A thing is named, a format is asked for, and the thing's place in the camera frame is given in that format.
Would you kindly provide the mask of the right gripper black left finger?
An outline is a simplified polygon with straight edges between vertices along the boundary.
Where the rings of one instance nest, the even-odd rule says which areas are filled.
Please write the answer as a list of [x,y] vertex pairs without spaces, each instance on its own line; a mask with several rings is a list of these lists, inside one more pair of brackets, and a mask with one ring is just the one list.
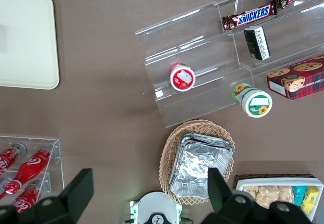
[[77,223],[93,195],[93,169],[84,168],[59,195],[36,204],[36,223]]

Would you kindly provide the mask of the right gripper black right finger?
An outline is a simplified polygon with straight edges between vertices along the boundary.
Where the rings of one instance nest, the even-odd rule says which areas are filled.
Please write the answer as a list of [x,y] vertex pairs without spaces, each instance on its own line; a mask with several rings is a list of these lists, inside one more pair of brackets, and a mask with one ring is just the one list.
[[208,169],[208,195],[213,212],[202,223],[252,223],[254,204],[244,194],[234,194],[217,168]]

